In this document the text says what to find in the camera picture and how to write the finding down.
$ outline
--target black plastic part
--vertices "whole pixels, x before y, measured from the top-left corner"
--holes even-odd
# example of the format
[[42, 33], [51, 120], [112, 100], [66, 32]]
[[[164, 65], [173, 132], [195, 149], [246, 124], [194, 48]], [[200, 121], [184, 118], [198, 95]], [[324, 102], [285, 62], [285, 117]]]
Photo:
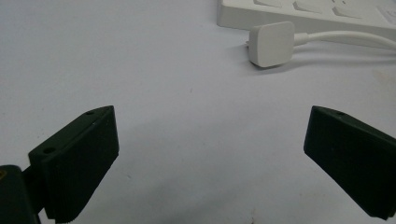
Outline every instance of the black plastic part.
[[29, 153], [31, 166], [0, 166], [0, 224], [74, 220], [119, 155], [113, 106], [86, 112]]
[[313, 106], [304, 152], [369, 216], [394, 216], [396, 139], [343, 112]]
[[40, 223], [30, 205], [21, 169], [15, 165], [0, 166], [0, 223]]
[[74, 220], [118, 155], [113, 106], [84, 113], [32, 150], [31, 167], [45, 183], [48, 218]]

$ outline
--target white plug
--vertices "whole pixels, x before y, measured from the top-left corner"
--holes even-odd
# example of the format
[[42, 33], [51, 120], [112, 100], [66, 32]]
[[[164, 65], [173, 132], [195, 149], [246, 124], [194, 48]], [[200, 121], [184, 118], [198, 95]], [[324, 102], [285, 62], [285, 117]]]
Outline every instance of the white plug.
[[354, 31], [295, 34], [294, 24], [290, 21], [283, 21], [253, 27], [247, 42], [248, 57], [259, 67], [276, 66], [291, 59], [294, 46], [303, 45], [309, 41], [332, 40], [339, 37], [372, 41], [388, 49], [396, 50], [396, 42], [379, 35]]
[[260, 67], [271, 67], [291, 59], [294, 47], [294, 24], [283, 21], [255, 26], [248, 36], [248, 57]]

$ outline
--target white power strip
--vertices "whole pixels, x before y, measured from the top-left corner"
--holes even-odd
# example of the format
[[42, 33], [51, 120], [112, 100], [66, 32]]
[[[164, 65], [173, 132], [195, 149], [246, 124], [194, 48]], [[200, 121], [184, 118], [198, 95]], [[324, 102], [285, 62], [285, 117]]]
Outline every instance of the white power strip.
[[[281, 21], [292, 21], [297, 33], [358, 31], [396, 41], [396, 0], [219, 0], [219, 26], [250, 30]], [[332, 41], [382, 47], [356, 39]]]

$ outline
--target white cable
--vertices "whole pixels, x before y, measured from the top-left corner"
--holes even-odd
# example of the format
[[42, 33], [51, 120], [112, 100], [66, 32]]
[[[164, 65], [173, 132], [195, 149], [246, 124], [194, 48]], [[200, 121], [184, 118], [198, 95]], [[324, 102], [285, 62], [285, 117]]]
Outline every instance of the white cable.
[[396, 50], [396, 42], [390, 39], [387, 39], [379, 35], [372, 35], [368, 33], [354, 32], [354, 31], [330, 31], [330, 32], [316, 33], [311, 35], [305, 33], [296, 34], [294, 35], [294, 46], [299, 46], [307, 42], [316, 41], [316, 40], [331, 40], [337, 37], [367, 40], [380, 44], [389, 49]]

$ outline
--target white table surface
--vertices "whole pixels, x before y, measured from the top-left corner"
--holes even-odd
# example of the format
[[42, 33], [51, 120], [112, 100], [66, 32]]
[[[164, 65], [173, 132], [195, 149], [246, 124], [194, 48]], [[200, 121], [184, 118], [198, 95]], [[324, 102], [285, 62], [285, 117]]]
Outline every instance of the white table surface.
[[216, 8], [0, 0], [0, 164], [25, 169], [68, 122], [114, 105], [120, 156], [73, 223], [395, 223], [303, 150], [312, 105], [396, 136], [394, 52], [310, 43], [263, 70]]

